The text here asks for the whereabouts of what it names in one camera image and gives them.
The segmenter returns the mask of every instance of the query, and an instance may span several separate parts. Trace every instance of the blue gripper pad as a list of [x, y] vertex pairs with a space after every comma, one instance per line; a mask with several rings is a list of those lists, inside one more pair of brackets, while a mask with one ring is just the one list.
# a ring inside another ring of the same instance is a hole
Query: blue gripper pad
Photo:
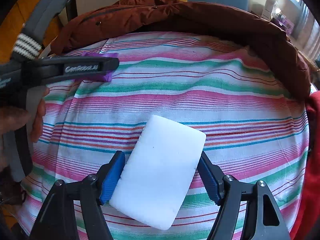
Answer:
[[113, 191], [116, 188], [118, 180], [120, 179], [120, 175], [124, 168], [124, 164], [125, 164], [124, 153], [120, 151], [117, 151], [115, 156], [109, 162], [109, 164], [107, 164], [107, 165], [111, 165], [111, 167], [109, 168], [109, 171], [105, 179], [103, 180], [103, 183], [101, 186], [101, 194], [100, 194], [99, 200], [102, 205], [104, 205], [108, 200], [110, 200], [113, 194]]
[[209, 198], [215, 202], [216, 205], [220, 205], [222, 200], [220, 196], [219, 186], [216, 179], [212, 176], [207, 164], [205, 163], [203, 157], [201, 156], [197, 170], [204, 184], [205, 190]]

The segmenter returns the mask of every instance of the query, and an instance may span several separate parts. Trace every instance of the striped tablecloth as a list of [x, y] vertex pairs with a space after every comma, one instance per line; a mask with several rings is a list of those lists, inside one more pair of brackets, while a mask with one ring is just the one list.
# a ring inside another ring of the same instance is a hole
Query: striped tablecloth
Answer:
[[[232, 42], [170, 32], [127, 34], [71, 54], [84, 51], [118, 53], [120, 66], [111, 82], [49, 85], [34, 169], [22, 182], [28, 197], [18, 218], [27, 232], [55, 180], [81, 180], [108, 163], [116, 150], [129, 158], [151, 114], [206, 133], [204, 151], [225, 174], [266, 181], [291, 229], [306, 165], [308, 120], [304, 104], [290, 97], [261, 59]], [[80, 239], [87, 239], [80, 203], [74, 207]], [[114, 239], [194, 240], [207, 238], [218, 207], [196, 172], [167, 231], [109, 205], [102, 210]], [[244, 214], [245, 203], [234, 239], [241, 235]]]

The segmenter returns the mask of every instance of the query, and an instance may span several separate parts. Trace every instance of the metal screw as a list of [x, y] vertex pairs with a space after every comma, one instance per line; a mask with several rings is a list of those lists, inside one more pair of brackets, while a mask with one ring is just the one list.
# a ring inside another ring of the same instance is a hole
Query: metal screw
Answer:
[[95, 175], [95, 174], [90, 174], [90, 175], [88, 175], [88, 179], [94, 181], [94, 180], [97, 179], [97, 175]]
[[224, 176], [226, 180], [233, 181], [235, 178], [232, 175], [226, 175]]
[[57, 186], [61, 186], [63, 184], [63, 180], [62, 179], [58, 179], [56, 182], [55, 182], [55, 185]]
[[258, 185], [264, 187], [266, 183], [263, 180], [258, 180]]

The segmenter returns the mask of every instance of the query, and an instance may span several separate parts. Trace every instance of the white sponge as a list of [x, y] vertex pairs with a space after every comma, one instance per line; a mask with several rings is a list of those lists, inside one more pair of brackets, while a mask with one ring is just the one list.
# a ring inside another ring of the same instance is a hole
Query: white sponge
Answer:
[[146, 225], [172, 225], [196, 171], [206, 135], [152, 115], [113, 192], [110, 205]]

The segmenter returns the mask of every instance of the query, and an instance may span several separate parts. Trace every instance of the finger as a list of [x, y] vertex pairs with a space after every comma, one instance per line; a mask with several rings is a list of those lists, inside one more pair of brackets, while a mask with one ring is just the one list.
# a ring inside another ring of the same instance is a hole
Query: finger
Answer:
[[45, 91], [43, 92], [42, 96], [45, 97], [50, 93], [50, 89], [48, 87], [45, 88]]
[[1, 107], [0, 135], [21, 128], [28, 122], [30, 117], [31, 115], [26, 110], [13, 106]]
[[37, 115], [45, 116], [45, 101], [43, 99], [40, 100], [40, 103], [38, 105]]
[[32, 126], [32, 132], [30, 134], [31, 141], [33, 143], [36, 143], [39, 137], [42, 135], [42, 133], [43, 133], [43, 120], [41, 116], [36, 115], [36, 118]]

